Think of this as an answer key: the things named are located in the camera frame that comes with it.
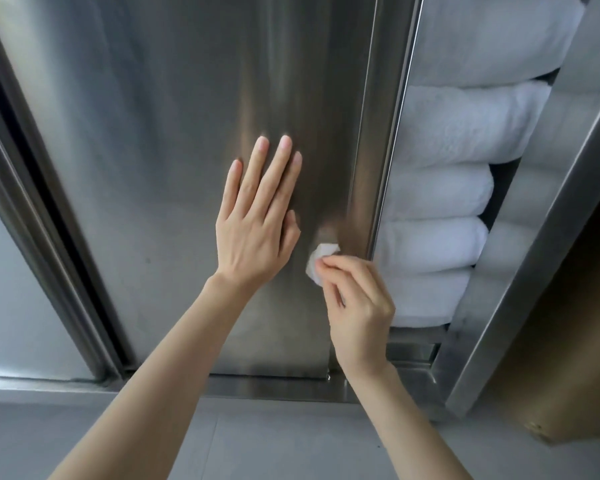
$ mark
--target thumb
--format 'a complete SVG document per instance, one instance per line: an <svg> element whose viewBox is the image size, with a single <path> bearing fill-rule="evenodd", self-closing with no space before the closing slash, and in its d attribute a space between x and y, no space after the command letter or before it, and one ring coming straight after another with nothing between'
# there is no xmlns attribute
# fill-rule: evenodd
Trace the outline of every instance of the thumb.
<svg viewBox="0 0 600 480"><path fill-rule="evenodd" d="M289 210L282 223L282 239L280 242L280 259L284 266L291 257L296 244L300 239L300 227L298 227L296 212Z"/></svg>

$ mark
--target person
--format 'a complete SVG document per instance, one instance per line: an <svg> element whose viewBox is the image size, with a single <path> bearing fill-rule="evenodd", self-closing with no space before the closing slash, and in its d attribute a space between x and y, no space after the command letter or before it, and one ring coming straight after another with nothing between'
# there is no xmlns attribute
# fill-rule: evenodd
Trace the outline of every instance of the person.
<svg viewBox="0 0 600 480"><path fill-rule="evenodd" d="M302 156L291 156L291 149L291 138L283 136L264 175L264 137L244 177L241 161L233 161L216 222L216 272L51 480L168 477L225 339L249 299L286 265L300 236L288 206ZM375 266L335 255L321 259L317 272L336 357L398 476L470 479L386 359L395 308Z"/></svg>

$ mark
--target white tissue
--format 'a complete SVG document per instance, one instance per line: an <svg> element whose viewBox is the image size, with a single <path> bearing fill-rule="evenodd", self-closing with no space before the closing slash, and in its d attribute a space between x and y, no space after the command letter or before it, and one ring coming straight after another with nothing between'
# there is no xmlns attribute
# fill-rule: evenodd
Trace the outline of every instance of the white tissue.
<svg viewBox="0 0 600 480"><path fill-rule="evenodd" d="M389 272L429 273L472 266L488 229L478 217L451 217L380 224L374 257Z"/></svg>
<svg viewBox="0 0 600 480"><path fill-rule="evenodd" d="M337 244L318 244L318 247L309 256L309 261L306 263L306 275L312 279L312 281L318 286L322 286L322 280L320 276L315 272L315 262L325 256L331 256L339 252L340 247Z"/></svg>
<svg viewBox="0 0 600 480"><path fill-rule="evenodd" d="M551 87L537 80L488 89L409 86L393 151L396 168L522 156Z"/></svg>
<svg viewBox="0 0 600 480"><path fill-rule="evenodd" d="M478 216L493 193L493 176L486 163L461 163L389 175L382 218L440 219Z"/></svg>
<svg viewBox="0 0 600 480"><path fill-rule="evenodd" d="M584 9L580 0L424 0L409 82L497 86L549 73Z"/></svg>
<svg viewBox="0 0 600 480"><path fill-rule="evenodd" d="M451 322L471 272L472 268L467 267L437 273L385 275L395 304L392 326L427 327Z"/></svg>

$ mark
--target floor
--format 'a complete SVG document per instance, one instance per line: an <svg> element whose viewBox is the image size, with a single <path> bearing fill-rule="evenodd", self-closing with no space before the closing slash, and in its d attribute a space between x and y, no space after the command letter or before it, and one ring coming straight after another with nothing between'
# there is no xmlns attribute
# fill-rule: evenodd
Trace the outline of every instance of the floor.
<svg viewBox="0 0 600 480"><path fill-rule="evenodd" d="M44 479L100 410L0 404L0 479ZM600 441L548 447L480 403L462 422L439 426L476 480L600 480ZM305 414L284 408L202 408L170 480L395 479L360 411Z"/></svg>

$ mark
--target forearm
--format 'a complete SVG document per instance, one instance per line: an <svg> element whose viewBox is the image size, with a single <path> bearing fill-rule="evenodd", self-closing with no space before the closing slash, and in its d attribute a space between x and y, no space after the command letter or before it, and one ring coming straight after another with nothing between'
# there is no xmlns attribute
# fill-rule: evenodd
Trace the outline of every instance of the forearm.
<svg viewBox="0 0 600 480"><path fill-rule="evenodd" d="M51 479L167 478L211 367L249 297L222 278L209 279Z"/></svg>
<svg viewBox="0 0 600 480"><path fill-rule="evenodd" d="M394 366L387 363L377 376L352 376L349 381L401 479L471 479L419 411Z"/></svg>

